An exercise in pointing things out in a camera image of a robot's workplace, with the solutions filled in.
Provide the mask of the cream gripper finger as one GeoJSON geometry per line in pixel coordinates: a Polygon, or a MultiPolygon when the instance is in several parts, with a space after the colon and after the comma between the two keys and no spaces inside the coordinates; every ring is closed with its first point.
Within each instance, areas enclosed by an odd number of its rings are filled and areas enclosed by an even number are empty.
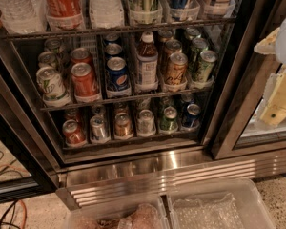
{"type": "Polygon", "coordinates": [[[254,47],[254,52],[268,55],[275,53],[276,38],[280,28],[276,28],[269,35],[267,35],[263,40],[258,42],[254,47]]]}
{"type": "Polygon", "coordinates": [[[271,74],[263,98],[264,107],[259,119],[269,126],[277,126],[286,118],[286,70],[271,74]]]}

